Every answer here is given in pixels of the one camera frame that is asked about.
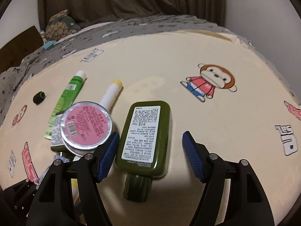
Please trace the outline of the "wooden headboard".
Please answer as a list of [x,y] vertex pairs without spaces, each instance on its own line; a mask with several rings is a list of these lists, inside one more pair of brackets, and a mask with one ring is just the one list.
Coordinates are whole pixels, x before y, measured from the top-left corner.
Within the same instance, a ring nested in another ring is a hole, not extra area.
[[38,48],[42,47],[43,40],[35,26],[23,31],[0,50],[0,72],[11,67],[20,66],[22,59]]

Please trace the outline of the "light blue small item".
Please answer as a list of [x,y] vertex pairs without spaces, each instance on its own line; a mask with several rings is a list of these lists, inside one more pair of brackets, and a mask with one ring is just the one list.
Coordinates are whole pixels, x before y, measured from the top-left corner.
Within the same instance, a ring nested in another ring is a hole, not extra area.
[[57,43],[56,40],[47,41],[42,47],[44,50],[50,50]]

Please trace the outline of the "white yellow lip balm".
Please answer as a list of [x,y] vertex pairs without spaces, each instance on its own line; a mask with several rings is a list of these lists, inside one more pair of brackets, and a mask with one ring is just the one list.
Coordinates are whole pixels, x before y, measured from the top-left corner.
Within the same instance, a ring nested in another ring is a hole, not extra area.
[[123,84],[120,80],[118,79],[113,80],[112,83],[107,88],[107,91],[105,92],[104,96],[100,100],[100,105],[109,112],[116,98],[120,94],[122,88],[123,88]]

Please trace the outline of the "grey patterned bedsheet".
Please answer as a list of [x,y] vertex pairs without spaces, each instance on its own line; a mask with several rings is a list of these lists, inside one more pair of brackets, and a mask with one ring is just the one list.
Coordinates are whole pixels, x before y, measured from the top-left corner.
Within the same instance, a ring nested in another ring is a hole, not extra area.
[[65,57],[122,38],[184,30],[233,35],[233,32],[225,27],[192,15],[155,15],[89,26],[79,33],[54,43],[50,48],[38,48],[24,57],[20,66],[10,67],[1,73],[1,121],[5,120],[20,87],[33,76]]

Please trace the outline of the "dark green lotion bottle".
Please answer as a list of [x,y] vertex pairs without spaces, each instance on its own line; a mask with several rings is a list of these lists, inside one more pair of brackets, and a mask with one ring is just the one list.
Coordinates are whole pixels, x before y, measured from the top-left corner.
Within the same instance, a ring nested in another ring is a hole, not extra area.
[[130,107],[115,158],[116,167],[127,174],[123,196],[128,201],[146,202],[152,181],[167,174],[172,125],[164,101]]

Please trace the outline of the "green squeeze tube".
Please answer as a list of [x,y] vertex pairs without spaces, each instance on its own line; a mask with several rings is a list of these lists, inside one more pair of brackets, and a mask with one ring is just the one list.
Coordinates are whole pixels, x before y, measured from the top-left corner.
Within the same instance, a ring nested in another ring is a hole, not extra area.
[[44,138],[51,140],[52,128],[54,126],[55,116],[61,112],[68,109],[77,98],[81,88],[84,85],[86,80],[86,73],[82,70],[79,70],[64,88],[58,102],[55,105],[54,110],[50,116],[50,119],[47,123],[46,132]]

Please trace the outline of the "pink lid round tin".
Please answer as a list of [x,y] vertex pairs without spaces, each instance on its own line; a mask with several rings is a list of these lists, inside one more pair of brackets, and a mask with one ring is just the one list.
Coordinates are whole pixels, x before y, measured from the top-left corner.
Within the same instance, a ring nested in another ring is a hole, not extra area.
[[113,132],[110,113],[95,102],[78,102],[60,119],[60,132],[66,148],[76,156],[92,153]]

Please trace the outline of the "brown patterned plush toy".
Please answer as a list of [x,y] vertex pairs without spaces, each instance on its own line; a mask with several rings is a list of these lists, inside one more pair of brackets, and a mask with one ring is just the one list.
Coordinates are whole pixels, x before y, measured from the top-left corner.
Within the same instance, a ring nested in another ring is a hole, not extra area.
[[69,16],[69,10],[66,9],[49,19],[45,29],[45,39],[46,41],[58,41],[80,30],[81,27]]

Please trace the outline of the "cream cartoon blanket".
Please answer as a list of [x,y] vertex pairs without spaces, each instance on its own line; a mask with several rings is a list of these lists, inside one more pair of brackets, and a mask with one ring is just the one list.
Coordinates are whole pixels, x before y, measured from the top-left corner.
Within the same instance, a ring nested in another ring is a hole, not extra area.
[[[122,131],[132,104],[165,101],[173,131],[167,175],[152,183],[144,203],[124,199],[125,173],[113,167],[99,185],[114,225],[188,225],[204,186],[194,176],[182,148],[182,134],[224,160],[250,162],[279,223],[300,194],[300,152],[284,153],[280,129],[300,140],[300,120],[286,105],[297,102],[279,78],[238,38],[202,31],[133,36],[104,43],[90,62],[91,48],[72,54],[26,81],[1,128],[1,186],[27,177],[22,152],[37,174],[52,163],[44,138],[50,115],[70,79],[87,75],[77,101],[99,102],[114,79],[123,83],[111,115]],[[44,101],[33,97],[43,91]]]

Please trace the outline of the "small green labelled box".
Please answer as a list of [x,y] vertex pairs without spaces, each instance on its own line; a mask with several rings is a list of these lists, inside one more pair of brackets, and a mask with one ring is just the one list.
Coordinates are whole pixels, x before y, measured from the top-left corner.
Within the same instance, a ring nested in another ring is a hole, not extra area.
[[61,117],[63,116],[64,111],[58,112],[54,118],[54,124],[52,126],[52,135],[51,135],[51,150],[53,152],[66,152],[67,148],[64,145],[63,138],[60,130]]

